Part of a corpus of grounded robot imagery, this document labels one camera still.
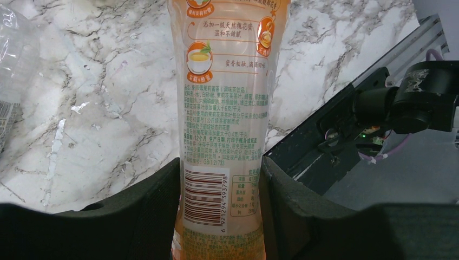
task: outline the transparent plastic bottle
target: transparent plastic bottle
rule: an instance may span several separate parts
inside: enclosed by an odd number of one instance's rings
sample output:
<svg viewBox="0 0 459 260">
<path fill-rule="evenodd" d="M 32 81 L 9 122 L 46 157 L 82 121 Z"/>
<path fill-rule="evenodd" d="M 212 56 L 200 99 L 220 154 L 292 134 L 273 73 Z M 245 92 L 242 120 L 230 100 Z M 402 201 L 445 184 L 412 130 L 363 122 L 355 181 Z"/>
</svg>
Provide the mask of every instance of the transparent plastic bottle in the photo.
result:
<svg viewBox="0 0 459 260">
<path fill-rule="evenodd" d="M 17 11 L 0 4 L 0 150 L 16 118 L 22 94 L 36 73 L 38 31 Z"/>
<path fill-rule="evenodd" d="M 258 178 L 290 0 L 168 0 L 181 201 L 175 260 L 265 260 Z"/>
</svg>

